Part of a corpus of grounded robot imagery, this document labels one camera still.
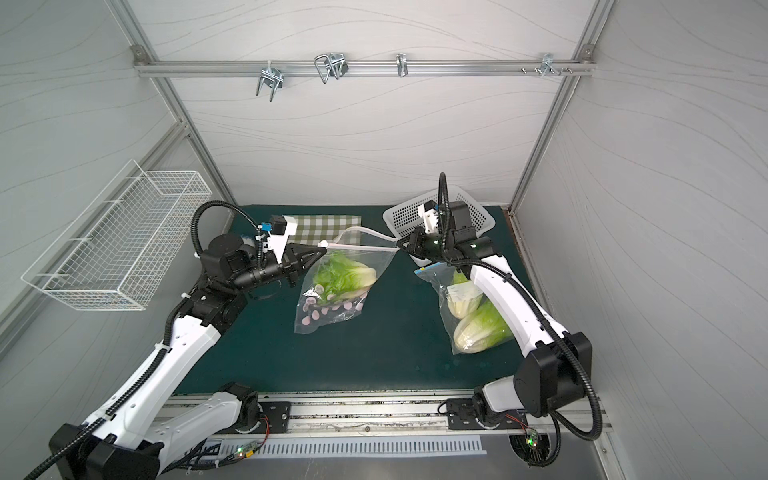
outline white wire basket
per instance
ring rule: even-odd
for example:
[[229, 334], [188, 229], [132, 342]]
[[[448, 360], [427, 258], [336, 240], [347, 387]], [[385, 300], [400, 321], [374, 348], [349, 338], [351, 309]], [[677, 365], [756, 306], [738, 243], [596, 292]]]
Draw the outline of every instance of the white wire basket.
[[[419, 216], [419, 205], [434, 200], [437, 201], [438, 189], [434, 189], [416, 198], [395, 205], [384, 211], [382, 218], [389, 228], [389, 231], [397, 238], [403, 238], [410, 235], [418, 225], [423, 225], [422, 218]], [[472, 225], [477, 229], [478, 237], [490, 230], [496, 225], [491, 214], [483, 208], [481, 204], [472, 198], [467, 192], [454, 185], [448, 186], [448, 198], [451, 202], [464, 202], [469, 207], [469, 216], [472, 219]], [[425, 266], [429, 260], [420, 260], [411, 256], [418, 266]]]
[[194, 170], [144, 171], [131, 161], [22, 280], [76, 310], [144, 310], [210, 195]]

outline white wall panel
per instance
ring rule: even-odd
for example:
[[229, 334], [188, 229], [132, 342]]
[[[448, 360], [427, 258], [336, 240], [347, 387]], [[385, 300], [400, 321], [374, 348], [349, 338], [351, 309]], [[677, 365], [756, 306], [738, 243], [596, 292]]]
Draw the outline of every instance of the white wall panel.
[[[131, 0], [164, 60], [570, 58], [593, 0]], [[441, 170], [510, 201], [558, 80], [255, 78], [174, 81], [243, 204], [397, 204]]]
[[174, 119], [99, 0], [0, 5], [0, 311], [19, 277]]
[[131, 0], [163, 60], [570, 58], [593, 0]]
[[767, 26], [618, 2], [518, 212], [628, 478], [768, 478]]
[[270, 103], [253, 78], [174, 80], [242, 204], [397, 204], [438, 173], [507, 203], [559, 80], [318, 78]]

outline red wire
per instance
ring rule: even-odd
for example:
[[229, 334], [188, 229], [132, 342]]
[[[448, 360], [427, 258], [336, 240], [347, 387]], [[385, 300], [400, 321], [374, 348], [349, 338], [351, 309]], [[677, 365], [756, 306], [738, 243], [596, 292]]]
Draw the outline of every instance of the red wire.
[[522, 427], [523, 427], [523, 430], [526, 430], [526, 429], [530, 429], [530, 428], [531, 428], [531, 427], [529, 427], [528, 425], [526, 425], [526, 424], [524, 424], [523, 422], [521, 422], [520, 420], [517, 420], [517, 419], [516, 419], [515, 417], [513, 417], [512, 415], [509, 415], [508, 413], [505, 413], [504, 415], [505, 415], [505, 417], [507, 417], [508, 419], [510, 419], [510, 420], [515, 420], [517, 423], [519, 423], [520, 425], [522, 425]]
[[266, 423], [266, 432], [264, 433], [264, 441], [261, 442], [261, 446], [264, 446], [266, 440], [270, 437], [270, 420], [264, 416], [264, 423]]

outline aluminum rail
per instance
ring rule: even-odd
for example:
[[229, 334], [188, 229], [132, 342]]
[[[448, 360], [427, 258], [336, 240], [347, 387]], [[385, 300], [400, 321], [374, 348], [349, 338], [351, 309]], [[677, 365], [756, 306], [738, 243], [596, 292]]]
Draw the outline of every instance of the aluminum rail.
[[[347, 61], [345, 77], [397, 77], [395, 60]], [[313, 61], [150, 61], [135, 65], [140, 77], [259, 77], [261, 69], [270, 65], [288, 77], [317, 77]], [[408, 60], [409, 77], [511, 77], [539, 76], [540, 60]], [[594, 63], [554, 60], [548, 76], [592, 75]]]
[[[288, 430], [280, 438], [344, 437], [375, 435], [511, 435], [521, 430], [451, 430], [450, 418], [437, 412], [441, 402], [451, 398], [470, 399], [472, 390], [392, 390], [360, 392], [283, 392], [260, 393], [263, 401], [291, 402]], [[209, 395], [171, 396], [158, 412], [153, 425], [180, 415], [201, 403]], [[589, 402], [580, 399], [559, 410], [580, 429], [592, 425]], [[604, 432], [613, 432], [604, 409]], [[528, 424], [539, 432], [553, 432], [550, 417], [527, 417]], [[228, 438], [228, 435], [215, 435]], [[240, 439], [256, 439], [262, 435], [235, 435]]]

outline green checkered napkin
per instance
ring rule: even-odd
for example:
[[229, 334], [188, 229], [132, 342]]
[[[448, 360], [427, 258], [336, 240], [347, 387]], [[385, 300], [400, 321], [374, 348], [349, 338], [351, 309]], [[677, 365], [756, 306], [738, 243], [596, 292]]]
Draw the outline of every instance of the green checkered napkin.
[[333, 241], [345, 229], [359, 227], [362, 217], [356, 215], [291, 215], [298, 223], [296, 236], [290, 241], [316, 246], [321, 240]]

